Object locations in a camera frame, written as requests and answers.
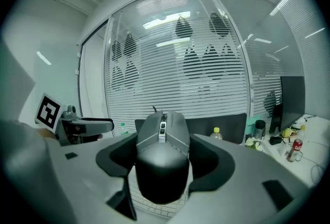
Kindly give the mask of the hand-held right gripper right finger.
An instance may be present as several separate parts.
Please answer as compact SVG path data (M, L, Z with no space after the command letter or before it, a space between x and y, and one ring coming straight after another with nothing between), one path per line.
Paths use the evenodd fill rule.
M191 135L193 180L176 223L286 223L310 189L269 155Z

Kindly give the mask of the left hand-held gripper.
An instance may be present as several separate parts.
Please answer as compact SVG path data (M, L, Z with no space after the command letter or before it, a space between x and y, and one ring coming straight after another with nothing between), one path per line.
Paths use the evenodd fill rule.
M35 122L48 130L61 146L86 143L85 137L114 129L112 119L80 118L73 105L63 105L46 93L41 97Z

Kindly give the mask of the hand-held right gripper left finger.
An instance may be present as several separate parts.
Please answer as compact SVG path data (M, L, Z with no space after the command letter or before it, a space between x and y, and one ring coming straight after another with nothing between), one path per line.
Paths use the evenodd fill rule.
M85 185L56 140L1 121L1 222L133 223Z

